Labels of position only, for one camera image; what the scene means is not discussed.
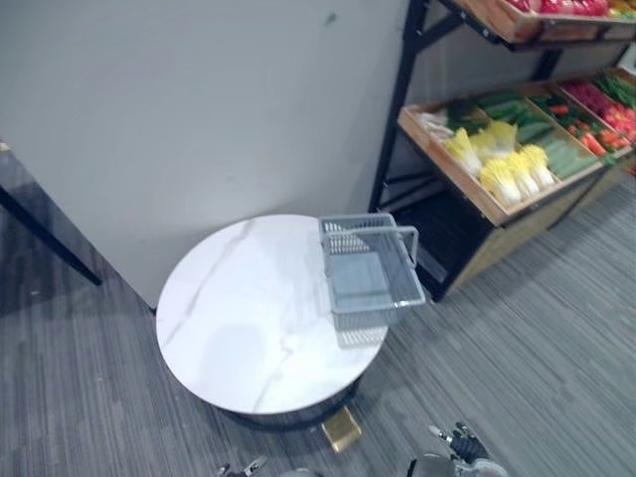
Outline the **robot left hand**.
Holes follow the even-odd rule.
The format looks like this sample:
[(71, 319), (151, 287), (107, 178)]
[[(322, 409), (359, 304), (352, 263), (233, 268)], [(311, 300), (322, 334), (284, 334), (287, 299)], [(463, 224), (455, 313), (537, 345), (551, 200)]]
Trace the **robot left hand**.
[(267, 464), (265, 457), (257, 457), (252, 462), (240, 468), (239, 470), (233, 470), (230, 463), (223, 464), (217, 471), (216, 477), (251, 477), (256, 475)]

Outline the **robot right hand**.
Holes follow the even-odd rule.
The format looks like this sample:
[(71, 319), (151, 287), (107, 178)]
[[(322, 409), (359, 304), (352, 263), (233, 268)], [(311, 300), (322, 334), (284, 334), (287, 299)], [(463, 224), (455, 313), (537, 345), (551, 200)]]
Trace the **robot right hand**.
[(432, 435), (443, 440), (454, 452), (456, 458), (467, 464), (474, 464), (477, 460), (490, 458), (484, 444), (462, 421), (455, 423), (451, 433), (447, 433), (435, 425), (430, 425), (428, 430)]

